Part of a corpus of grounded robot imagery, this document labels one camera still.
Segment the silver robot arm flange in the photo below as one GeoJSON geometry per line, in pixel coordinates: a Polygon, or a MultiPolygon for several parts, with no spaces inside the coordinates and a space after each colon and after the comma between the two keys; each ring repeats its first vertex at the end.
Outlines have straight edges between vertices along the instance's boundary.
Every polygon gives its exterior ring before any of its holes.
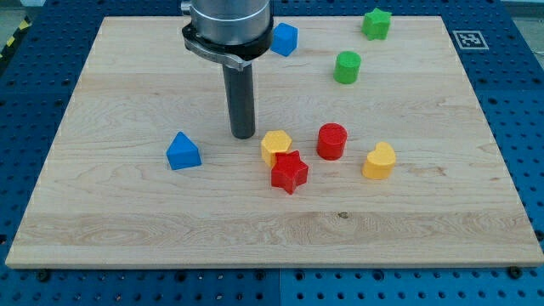
{"type": "Polygon", "coordinates": [[[269,0],[187,0],[180,9],[190,17],[182,29],[184,45],[204,60],[244,71],[271,45],[269,0]]]}

